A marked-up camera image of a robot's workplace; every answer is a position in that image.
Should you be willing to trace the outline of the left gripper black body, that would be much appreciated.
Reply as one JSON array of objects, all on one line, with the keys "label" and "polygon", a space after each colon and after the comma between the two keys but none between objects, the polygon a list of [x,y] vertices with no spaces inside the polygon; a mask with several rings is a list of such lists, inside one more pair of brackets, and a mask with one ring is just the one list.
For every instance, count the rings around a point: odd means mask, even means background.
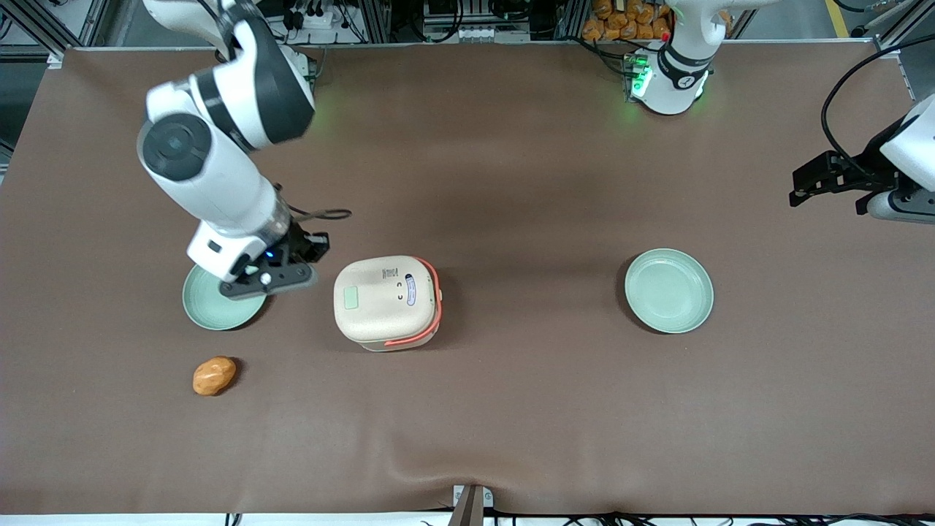
[{"label": "left gripper black body", "polygon": [[867,191],[864,197],[855,201],[856,213],[867,213],[872,197],[898,189],[899,175],[895,164],[882,153],[886,139],[873,139],[856,156],[841,152],[846,180],[850,180],[848,189]]}]

